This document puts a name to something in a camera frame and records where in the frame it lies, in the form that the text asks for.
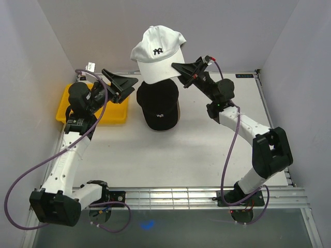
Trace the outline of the plain black cap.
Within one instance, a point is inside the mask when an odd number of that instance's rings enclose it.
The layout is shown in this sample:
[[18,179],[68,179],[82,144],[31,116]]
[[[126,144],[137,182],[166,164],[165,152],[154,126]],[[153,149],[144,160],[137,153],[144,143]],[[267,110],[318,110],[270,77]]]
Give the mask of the plain black cap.
[[141,107],[147,125],[154,130],[157,114],[168,113],[179,98],[176,83],[163,80],[154,84],[142,82],[137,90],[137,103]]

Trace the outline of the white cap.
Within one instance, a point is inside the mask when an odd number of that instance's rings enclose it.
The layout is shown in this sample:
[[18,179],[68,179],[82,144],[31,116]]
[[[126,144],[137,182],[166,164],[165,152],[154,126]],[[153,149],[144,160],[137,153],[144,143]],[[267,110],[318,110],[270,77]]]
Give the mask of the white cap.
[[184,36],[163,25],[150,26],[142,40],[132,49],[130,59],[137,62],[141,76],[147,84],[179,76],[173,63],[183,64]]

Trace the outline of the beige baseball cap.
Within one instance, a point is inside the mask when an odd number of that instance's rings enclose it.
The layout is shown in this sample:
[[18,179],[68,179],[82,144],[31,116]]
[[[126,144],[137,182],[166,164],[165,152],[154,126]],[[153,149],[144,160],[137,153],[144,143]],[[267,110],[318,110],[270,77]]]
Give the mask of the beige baseball cap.
[[175,107],[173,107],[168,113],[157,114],[157,121],[154,130],[158,132],[168,131],[174,128],[179,120],[180,106],[179,101],[177,101]]

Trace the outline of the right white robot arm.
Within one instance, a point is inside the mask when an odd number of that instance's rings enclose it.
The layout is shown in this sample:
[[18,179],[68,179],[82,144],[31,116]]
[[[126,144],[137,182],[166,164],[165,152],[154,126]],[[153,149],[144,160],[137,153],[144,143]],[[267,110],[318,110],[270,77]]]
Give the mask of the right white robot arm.
[[264,126],[243,114],[233,102],[234,82],[224,77],[215,82],[206,71],[211,61],[216,60],[205,56],[193,63],[172,63],[171,66],[179,73],[178,79],[184,88],[194,85],[211,100],[206,106],[210,119],[234,131],[221,181],[225,180],[237,137],[240,136],[251,146],[252,168],[235,183],[233,190],[225,193],[221,189],[218,198],[226,206],[246,205],[268,179],[292,165],[294,160],[285,130]]

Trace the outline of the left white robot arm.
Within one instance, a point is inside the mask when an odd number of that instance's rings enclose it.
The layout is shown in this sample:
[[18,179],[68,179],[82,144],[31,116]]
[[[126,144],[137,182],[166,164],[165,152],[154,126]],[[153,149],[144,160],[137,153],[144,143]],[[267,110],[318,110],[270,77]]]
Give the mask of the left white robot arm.
[[105,181],[90,180],[74,191],[74,178],[100,121],[96,112],[105,111],[108,102],[121,104],[134,92],[134,85],[139,80],[116,75],[106,69],[101,73],[109,83],[97,76],[92,88],[78,81],[68,89],[69,106],[60,155],[55,158],[45,183],[29,198],[37,219],[42,223],[75,226],[83,209],[93,204],[102,207],[110,200]]

